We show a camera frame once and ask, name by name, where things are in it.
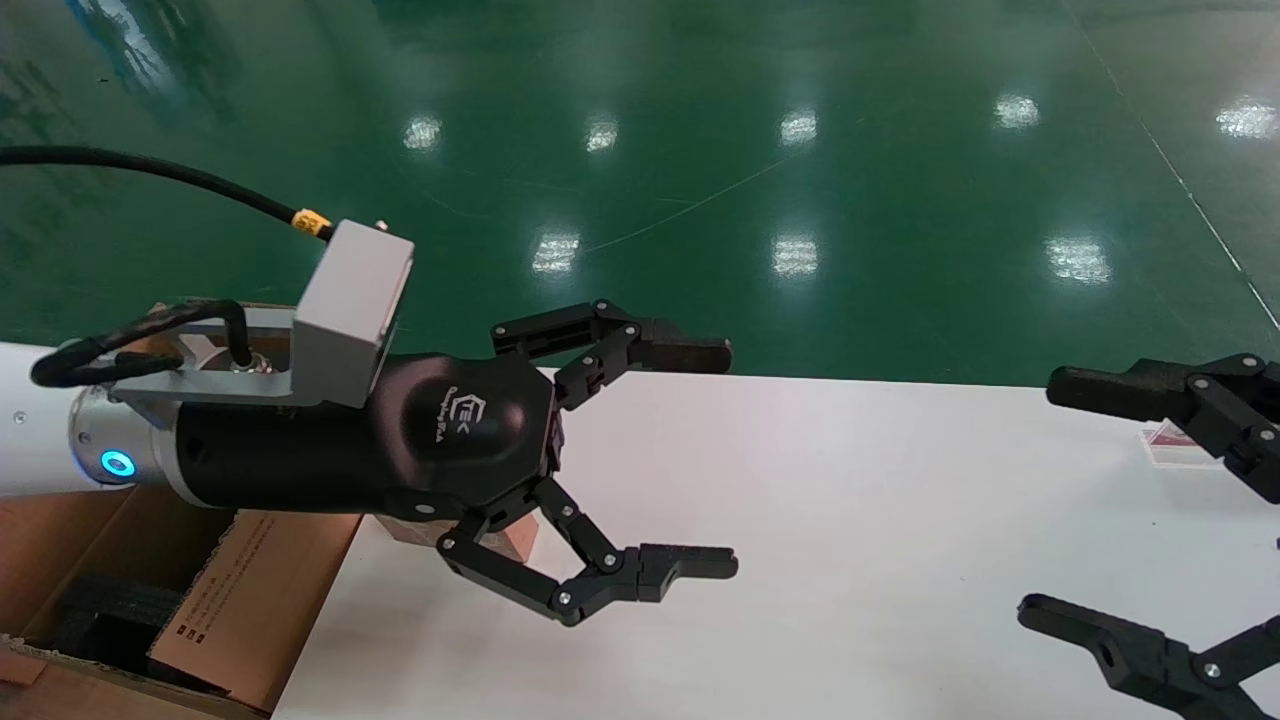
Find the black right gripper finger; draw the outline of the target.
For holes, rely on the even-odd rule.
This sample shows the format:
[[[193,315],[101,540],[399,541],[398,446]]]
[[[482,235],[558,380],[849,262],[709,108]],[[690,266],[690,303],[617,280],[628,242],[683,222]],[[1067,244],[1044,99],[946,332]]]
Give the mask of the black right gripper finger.
[[[1161,630],[1047,594],[1018,607],[1021,626],[1080,647],[1107,685],[1181,719],[1266,719],[1243,682],[1279,662],[1279,619],[1202,652]]]
[[[1060,366],[1047,400],[1134,421],[1171,421],[1261,498],[1279,500],[1279,365],[1252,354],[1187,365],[1140,359],[1112,373]]]

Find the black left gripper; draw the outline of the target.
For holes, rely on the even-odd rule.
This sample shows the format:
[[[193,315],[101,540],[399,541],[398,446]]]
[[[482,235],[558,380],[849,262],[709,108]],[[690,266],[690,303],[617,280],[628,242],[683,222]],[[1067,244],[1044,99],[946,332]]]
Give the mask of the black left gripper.
[[[180,479],[201,503],[512,521],[561,442],[552,382],[517,354],[390,357],[362,407],[184,404]]]

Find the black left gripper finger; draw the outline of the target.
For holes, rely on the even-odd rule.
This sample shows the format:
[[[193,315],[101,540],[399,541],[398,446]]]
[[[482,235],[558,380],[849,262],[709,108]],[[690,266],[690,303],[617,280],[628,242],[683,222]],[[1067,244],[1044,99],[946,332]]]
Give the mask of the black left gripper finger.
[[[502,322],[490,337],[495,354],[516,354],[530,363],[581,350],[553,377],[557,407],[566,411],[637,368],[724,374],[733,361],[727,338],[696,338],[668,319],[637,316],[604,299]]]
[[[534,503],[582,561],[566,580],[530,568],[483,544],[492,514],[467,511],[436,550],[457,575],[549,618],[576,626],[614,602],[659,603],[682,578],[727,580],[739,570],[732,548],[685,544],[616,547],[550,477],[529,482],[515,497]]]

